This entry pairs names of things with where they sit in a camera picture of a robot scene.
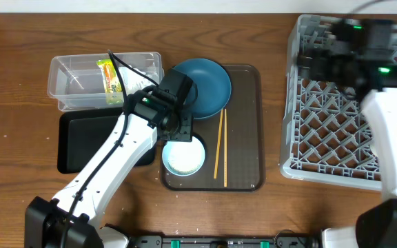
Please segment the green orange snack wrapper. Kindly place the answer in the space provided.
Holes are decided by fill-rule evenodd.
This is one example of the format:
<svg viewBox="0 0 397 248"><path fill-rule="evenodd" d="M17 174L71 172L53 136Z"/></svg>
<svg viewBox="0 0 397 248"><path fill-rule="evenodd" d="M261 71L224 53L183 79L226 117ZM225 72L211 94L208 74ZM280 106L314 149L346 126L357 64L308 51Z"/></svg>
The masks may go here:
<svg viewBox="0 0 397 248"><path fill-rule="evenodd" d="M103 87L106 94L106 103L116 105L123 103L123 92L116 70L110 59L102 59L96 62L101 69Z"/></svg>

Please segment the white napkin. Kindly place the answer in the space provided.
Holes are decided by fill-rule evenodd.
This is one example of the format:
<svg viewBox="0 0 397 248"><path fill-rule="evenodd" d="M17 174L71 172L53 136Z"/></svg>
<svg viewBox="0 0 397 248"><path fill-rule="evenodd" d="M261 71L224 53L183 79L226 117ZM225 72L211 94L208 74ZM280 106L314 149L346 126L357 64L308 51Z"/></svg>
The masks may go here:
<svg viewBox="0 0 397 248"><path fill-rule="evenodd" d="M138 90L142 90L147 86L153 85L148 79L138 75L136 72L131 71L127 67L119 67L119 73L123 79L125 91L127 95L133 94Z"/></svg>

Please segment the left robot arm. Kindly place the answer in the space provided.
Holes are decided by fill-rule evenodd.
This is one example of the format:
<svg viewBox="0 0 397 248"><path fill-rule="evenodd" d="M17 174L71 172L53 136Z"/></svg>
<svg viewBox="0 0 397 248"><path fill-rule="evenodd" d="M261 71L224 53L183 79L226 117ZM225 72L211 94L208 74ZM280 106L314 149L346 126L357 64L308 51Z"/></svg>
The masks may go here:
<svg viewBox="0 0 397 248"><path fill-rule="evenodd" d="M25 213L25 247L128 247L130 239L101 226L113 195L157 141L192 140L185 100L197 86L171 69L157 86L128 96L106 141L51 200L35 197Z"/></svg>

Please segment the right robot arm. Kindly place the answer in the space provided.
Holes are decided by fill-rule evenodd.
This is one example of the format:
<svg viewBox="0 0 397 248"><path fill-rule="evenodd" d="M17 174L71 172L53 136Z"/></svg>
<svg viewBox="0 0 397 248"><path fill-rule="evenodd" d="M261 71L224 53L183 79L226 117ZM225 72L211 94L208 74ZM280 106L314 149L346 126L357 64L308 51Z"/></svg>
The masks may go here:
<svg viewBox="0 0 397 248"><path fill-rule="evenodd" d="M381 172L382 203L351 227L321 233L322 247L397 247L397 65L390 60L392 20L346 19L331 25L332 47L299 54L304 79L352 87L371 130Z"/></svg>

